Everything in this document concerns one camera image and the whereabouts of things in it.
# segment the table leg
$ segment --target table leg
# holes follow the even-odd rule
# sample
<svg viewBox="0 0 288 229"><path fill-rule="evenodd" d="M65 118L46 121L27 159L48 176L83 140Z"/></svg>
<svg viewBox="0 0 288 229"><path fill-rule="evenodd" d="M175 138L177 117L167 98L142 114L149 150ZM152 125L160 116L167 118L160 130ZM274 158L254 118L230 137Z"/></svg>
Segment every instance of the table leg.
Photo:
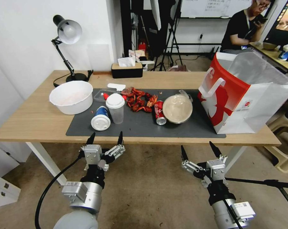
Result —
<svg viewBox="0 0 288 229"><path fill-rule="evenodd" d="M233 146L226 160L226 172L232 167L232 165L237 161L237 159L243 154L247 146Z"/></svg>
<svg viewBox="0 0 288 229"><path fill-rule="evenodd" d="M26 142L26 144L30 147L30 149L34 152L34 154L54 177L60 172L60 169L40 142ZM64 175L61 175L57 179L57 181L59 182L59 184L65 185L65 183L67 182L67 178Z"/></svg>

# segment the black box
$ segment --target black box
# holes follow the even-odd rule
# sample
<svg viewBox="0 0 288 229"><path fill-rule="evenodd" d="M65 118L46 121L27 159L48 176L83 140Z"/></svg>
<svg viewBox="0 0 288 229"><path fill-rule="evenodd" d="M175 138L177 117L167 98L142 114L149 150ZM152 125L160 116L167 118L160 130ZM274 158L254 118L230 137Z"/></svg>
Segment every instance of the black box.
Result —
<svg viewBox="0 0 288 229"><path fill-rule="evenodd" d="M120 67L119 64L112 64L111 73L114 79L118 78L139 78L143 76L143 66L136 63L131 67Z"/></svg>

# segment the man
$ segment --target man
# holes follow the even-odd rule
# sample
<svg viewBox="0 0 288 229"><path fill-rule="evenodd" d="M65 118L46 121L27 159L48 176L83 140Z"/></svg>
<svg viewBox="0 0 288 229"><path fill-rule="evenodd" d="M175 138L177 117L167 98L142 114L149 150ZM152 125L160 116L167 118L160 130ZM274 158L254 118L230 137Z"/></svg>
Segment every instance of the man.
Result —
<svg viewBox="0 0 288 229"><path fill-rule="evenodd" d="M252 0L249 8L234 14L228 23L220 51L231 54L252 51L248 47L249 43L259 41L264 28L261 12L272 1L274 0Z"/></svg>

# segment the lamp shade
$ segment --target lamp shade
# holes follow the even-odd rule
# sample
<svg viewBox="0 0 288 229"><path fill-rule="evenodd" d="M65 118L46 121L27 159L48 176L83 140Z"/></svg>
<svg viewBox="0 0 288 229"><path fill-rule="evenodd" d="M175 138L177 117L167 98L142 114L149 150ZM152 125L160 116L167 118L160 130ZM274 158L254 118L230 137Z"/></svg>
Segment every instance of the lamp shade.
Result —
<svg viewBox="0 0 288 229"><path fill-rule="evenodd" d="M80 24L72 20L65 20L60 15L55 15L53 22L57 26L58 37L63 43L71 45L78 42L83 32Z"/></svg>

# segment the phone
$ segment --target phone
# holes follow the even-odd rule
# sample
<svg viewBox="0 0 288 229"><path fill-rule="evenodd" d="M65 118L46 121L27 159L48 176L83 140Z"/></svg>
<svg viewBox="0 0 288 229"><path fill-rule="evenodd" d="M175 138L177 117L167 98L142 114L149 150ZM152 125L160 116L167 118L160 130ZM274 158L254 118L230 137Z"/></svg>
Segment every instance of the phone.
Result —
<svg viewBox="0 0 288 229"><path fill-rule="evenodd" d="M260 23L262 23L262 24L265 24L265 22L266 22L267 20L268 20L268 18L263 17L263 18L257 19L256 21L257 21L257 22L260 22Z"/></svg>

